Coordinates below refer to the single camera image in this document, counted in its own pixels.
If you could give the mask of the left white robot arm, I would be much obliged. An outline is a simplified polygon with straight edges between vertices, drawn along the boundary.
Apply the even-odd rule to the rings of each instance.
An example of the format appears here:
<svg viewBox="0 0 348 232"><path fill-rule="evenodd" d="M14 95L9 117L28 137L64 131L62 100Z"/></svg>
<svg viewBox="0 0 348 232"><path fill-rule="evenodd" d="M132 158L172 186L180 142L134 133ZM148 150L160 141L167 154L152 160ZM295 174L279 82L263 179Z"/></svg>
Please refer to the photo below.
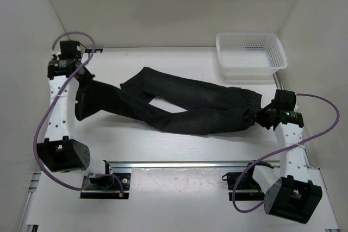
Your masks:
<svg viewBox="0 0 348 232"><path fill-rule="evenodd" d="M78 41L60 42L60 51L48 64L47 77L51 102L57 98L48 113L48 127L42 142L38 143L39 159L51 172L77 172L94 174L95 182L107 189L114 182L106 161L91 156L87 145L77 140L74 134L75 107L79 81L74 77L66 86L64 82L82 63L83 48Z"/></svg>

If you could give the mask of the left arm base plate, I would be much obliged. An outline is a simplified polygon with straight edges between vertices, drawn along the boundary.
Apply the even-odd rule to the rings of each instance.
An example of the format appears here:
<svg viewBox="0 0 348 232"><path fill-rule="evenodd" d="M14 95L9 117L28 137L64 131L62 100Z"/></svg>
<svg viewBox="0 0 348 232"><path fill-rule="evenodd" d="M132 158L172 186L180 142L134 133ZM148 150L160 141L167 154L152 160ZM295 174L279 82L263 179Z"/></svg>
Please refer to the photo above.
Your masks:
<svg viewBox="0 0 348 232"><path fill-rule="evenodd" d="M128 199L131 186L130 171L110 169L111 176L84 177L81 199Z"/></svg>

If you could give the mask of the black trousers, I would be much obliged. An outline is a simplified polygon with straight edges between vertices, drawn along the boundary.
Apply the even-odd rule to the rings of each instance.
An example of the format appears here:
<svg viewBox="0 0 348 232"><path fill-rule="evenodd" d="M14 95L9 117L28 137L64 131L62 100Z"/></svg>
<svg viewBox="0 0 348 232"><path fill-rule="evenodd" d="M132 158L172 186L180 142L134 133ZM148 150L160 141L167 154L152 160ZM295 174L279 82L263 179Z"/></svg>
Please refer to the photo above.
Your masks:
<svg viewBox="0 0 348 232"><path fill-rule="evenodd" d="M106 111L166 133L209 135L253 126L261 110L262 95L144 67L120 87L89 76L80 82L76 100L78 121Z"/></svg>

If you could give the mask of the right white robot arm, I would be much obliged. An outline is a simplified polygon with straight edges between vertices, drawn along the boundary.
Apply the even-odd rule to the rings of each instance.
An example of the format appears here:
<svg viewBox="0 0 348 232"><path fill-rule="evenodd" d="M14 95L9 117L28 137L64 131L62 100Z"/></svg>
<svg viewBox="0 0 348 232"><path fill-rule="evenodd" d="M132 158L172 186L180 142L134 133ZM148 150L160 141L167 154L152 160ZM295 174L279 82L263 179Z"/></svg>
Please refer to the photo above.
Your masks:
<svg viewBox="0 0 348 232"><path fill-rule="evenodd" d="M280 172L276 174L265 162L255 165L244 175L250 188L260 186L264 193L264 211L268 215L306 224L322 198L322 188L314 185L300 147L303 117L295 111L296 95L277 90L269 105L256 114L257 123L273 129L280 153Z"/></svg>

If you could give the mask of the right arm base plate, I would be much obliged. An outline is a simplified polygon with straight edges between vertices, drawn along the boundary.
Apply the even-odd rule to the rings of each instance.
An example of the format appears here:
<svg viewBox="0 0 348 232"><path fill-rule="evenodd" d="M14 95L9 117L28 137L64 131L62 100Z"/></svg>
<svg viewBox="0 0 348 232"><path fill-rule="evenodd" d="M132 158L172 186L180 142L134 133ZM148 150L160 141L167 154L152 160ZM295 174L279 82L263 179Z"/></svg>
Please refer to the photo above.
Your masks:
<svg viewBox="0 0 348 232"><path fill-rule="evenodd" d="M253 179L254 167L242 176L240 183L235 192L235 201L261 201L264 200L264 192L260 185ZM222 181L227 183L229 201L232 201L233 188L237 179L241 176L241 172L227 172L221 177Z"/></svg>

